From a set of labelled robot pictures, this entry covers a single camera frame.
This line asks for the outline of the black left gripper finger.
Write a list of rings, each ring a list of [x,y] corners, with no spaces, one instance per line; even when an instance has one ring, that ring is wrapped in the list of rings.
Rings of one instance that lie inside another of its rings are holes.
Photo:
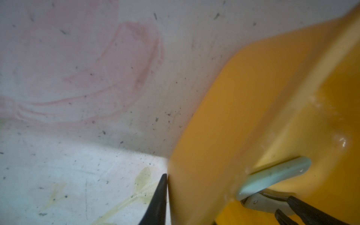
[[[167,174],[162,174],[150,204],[139,225],[165,225],[167,216]]]

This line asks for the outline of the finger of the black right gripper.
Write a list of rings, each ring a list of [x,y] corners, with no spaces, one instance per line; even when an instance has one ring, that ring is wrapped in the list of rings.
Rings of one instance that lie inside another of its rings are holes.
[[[275,218],[280,225],[298,225],[295,221],[290,219],[283,211],[277,209],[275,211]]]
[[[318,210],[294,196],[288,197],[286,202],[306,225],[347,225],[347,223]]]

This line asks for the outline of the yellow plastic storage tray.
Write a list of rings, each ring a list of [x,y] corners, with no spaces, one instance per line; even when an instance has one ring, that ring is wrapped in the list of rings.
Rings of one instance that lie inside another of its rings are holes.
[[[168,165],[173,225],[275,225],[245,208],[256,172],[305,156],[307,172],[267,189],[360,222],[360,8],[253,43],[224,66]]]

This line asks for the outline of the grey green folding knife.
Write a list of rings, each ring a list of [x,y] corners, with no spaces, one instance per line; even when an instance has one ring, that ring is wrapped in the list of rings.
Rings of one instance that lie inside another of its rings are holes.
[[[292,216],[295,212],[287,203],[290,196],[295,196],[295,193],[265,189],[241,200],[241,204],[247,209],[272,214],[279,209],[287,216]]]

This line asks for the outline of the mint glossy folding knife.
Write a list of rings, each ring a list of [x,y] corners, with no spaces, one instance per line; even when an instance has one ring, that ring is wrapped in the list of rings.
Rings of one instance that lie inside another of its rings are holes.
[[[255,172],[247,178],[239,189],[236,200],[244,200],[279,182],[301,176],[309,170],[311,164],[310,158],[301,156]]]

